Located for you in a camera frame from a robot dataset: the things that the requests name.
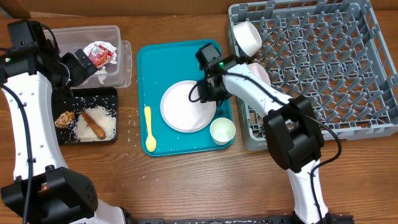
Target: wooden table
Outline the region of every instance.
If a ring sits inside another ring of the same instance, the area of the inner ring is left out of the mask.
[[[376,13],[391,56],[398,65],[398,14]],[[134,55],[149,44],[213,39],[226,51],[227,15],[92,17],[42,19],[51,28],[117,25]],[[1,47],[10,47],[0,21]],[[112,144],[61,146],[69,168],[87,175],[98,197],[123,206],[137,218],[239,218],[283,215],[294,209],[287,174],[268,152],[243,147],[235,100],[231,100],[236,138],[227,150],[154,158],[141,149],[136,63],[132,84],[119,93],[118,140]],[[14,140],[11,116],[0,94],[0,186],[13,183]],[[334,142],[322,149],[323,159],[335,155]],[[331,213],[354,215],[356,223],[398,221],[398,139],[343,143],[340,159],[321,169],[325,202]],[[0,223],[21,218],[0,203]]]

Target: spoon handle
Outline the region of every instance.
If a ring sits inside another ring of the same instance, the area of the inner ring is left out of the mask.
[[[146,106],[144,108],[144,114],[145,114],[145,121],[147,123],[148,136],[151,136],[152,135],[152,113],[150,112],[150,106]]]

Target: brown food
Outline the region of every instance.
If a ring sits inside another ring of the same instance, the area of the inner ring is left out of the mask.
[[[106,137],[104,129],[102,129],[87,113],[80,111],[82,117],[85,119],[87,124],[91,127],[94,133],[99,139],[104,139]]]
[[[55,121],[55,127],[66,128],[75,119],[74,112],[63,112],[61,116]]]

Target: black food tray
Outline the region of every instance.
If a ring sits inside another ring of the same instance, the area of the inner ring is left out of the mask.
[[[72,131],[74,124],[67,128],[55,128],[59,145],[62,144],[84,144],[94,142],[113,142],[118,138],[118,92],[113,87],[88,88],[72,90],[73,98],[53,102],[52,115],[54,122],[65,111],[73,111],[75,113],[75,122],[80,115],[80,111],[87,108],[95,108],[102,106],[111,111],[111,116],[116,118],[115,135],[112,139],[106,141],[90,141],[82,142],[77,140],[75,133]]]

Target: plastic bin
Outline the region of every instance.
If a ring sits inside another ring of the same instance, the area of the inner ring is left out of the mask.
[[[253,23],[263,39],[253,60],[269,72],[272,86],[305,95],[339,138],[398,132],[398,74],[369,0],[276,0],[234,4],[228,12],[229,52],[245,57],[232,28]],[[238,114],[244,146],[267,149],[262,118],[242,100]]]
[[[74,27],[52,29],[57,40],[60,56],[67,52],[75,53],[84,49],[94,41],[105,41],[115,46],[117,64],[105,65],[107,74],[94,74],[76,88],[115,87],[125,88],[131,83],[132,55],[128,41],[121,40],[120,30],[117,26]],[[52,40],[49,31],[45,30],[46,38]]]

